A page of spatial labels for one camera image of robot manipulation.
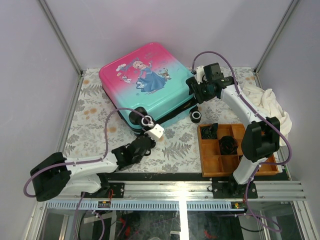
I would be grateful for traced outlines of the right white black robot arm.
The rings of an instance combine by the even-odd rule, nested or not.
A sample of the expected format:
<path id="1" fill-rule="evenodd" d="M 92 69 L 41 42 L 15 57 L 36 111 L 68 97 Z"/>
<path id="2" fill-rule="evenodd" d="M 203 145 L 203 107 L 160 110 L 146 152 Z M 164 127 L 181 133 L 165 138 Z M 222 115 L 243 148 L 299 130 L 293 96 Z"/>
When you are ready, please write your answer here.
<path id="1" fill-rule="evenodd" d="M 232 173 L 228 192 L 240 197 L 246 191 L 259 166 L 280 147 L 280 121 L 261 113 L 240 89 L 234 75 L 225 77 L 218 63 L 198 66 L 191 71 L 194 76 L 186 80 L 189 94 L 202 104 L 213 98 L 226 103 L 245 127 L 241 142 L 242 158 Z"/>

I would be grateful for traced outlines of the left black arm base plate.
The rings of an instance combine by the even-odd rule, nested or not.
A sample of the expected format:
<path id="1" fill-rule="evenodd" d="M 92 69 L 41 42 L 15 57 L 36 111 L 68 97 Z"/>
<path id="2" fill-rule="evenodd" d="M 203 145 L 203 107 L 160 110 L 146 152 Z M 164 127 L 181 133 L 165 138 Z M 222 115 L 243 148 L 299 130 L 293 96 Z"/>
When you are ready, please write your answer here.
<path id="1" fill-rule="evenodd" d="M 125 193 L 125 184 L 123 182 L 111 182 L 102 186 L 93 195 L 95 198 L 116 198 L 122 199 Z"/>

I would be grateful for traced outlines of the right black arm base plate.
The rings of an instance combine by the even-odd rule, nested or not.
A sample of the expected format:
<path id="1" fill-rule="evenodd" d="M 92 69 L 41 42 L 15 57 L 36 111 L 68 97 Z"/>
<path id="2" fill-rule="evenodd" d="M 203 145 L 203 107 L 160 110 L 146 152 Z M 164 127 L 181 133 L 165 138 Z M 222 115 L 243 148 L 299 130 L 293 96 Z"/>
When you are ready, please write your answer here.
<path id="1" fill-rule="evenodd" d="M 244 199 L 247 184 L 231 186 L 229 182 L 212 182 L 212 192 L 215 199 Z M 254 182 L 249 184 L 248 199 L 257 199 L 258 191 Z"/>

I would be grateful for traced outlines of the pink teal suitcase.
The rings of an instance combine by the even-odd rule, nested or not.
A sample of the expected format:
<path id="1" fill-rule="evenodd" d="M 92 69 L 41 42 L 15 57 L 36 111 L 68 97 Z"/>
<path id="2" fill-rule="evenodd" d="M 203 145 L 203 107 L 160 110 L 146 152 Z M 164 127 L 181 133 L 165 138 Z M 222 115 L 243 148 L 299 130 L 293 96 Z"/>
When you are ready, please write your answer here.
<path id="1" fill-rule="evenodd" d="M 186 83 L 193 74 L 158 42 L 103 66 L 98 76 L 106 95 L 121 109 L 119 116 L 136 135 L 143 130 L 141 115 L 167 128 L 197 108 Z"/>

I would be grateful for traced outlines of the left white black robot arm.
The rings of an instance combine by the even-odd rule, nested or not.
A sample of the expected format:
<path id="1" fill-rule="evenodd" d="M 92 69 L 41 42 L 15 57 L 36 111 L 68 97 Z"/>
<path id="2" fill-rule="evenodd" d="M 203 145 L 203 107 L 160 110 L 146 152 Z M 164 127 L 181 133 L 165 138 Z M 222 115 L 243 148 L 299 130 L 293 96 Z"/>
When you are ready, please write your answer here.
<path id="1" fill-rule="evenodd" d="M 143 134 L 101 157 L 66 158 L 61 152 L 55 152 L 30 171 L 34 189 L 30 197 L 44 202 L 72 190 L 105 197 L 110 186 L 101 174 L 129 169 L 149 156 L 155 146 L 156 140 Z"/>

